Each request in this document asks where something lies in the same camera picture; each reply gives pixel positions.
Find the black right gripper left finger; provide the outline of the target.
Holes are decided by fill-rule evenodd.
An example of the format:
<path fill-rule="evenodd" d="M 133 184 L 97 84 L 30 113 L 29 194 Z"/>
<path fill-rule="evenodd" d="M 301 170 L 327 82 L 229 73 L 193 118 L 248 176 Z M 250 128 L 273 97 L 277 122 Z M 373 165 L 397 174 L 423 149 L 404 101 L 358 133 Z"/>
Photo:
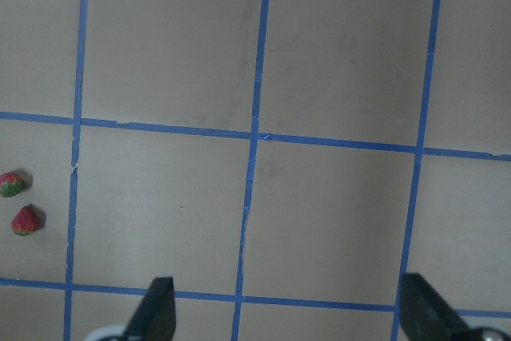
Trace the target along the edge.
<path fill-rule="evenodd" d="M 124 340 L 168 340 L 176 331 L 176 304 L 172 277 L 153 279 L 123 331 Z"/>

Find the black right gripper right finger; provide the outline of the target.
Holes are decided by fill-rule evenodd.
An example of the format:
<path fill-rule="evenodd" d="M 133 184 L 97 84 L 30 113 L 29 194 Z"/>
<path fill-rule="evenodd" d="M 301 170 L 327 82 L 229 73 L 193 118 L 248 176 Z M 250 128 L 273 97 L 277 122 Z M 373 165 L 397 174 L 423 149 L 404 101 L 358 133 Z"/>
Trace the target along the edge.
<path fill-rule="evenodd" d="M 400 279 L 399 322 L 408 340 L 458 340 L 469 326 L 419 273 Z"/>

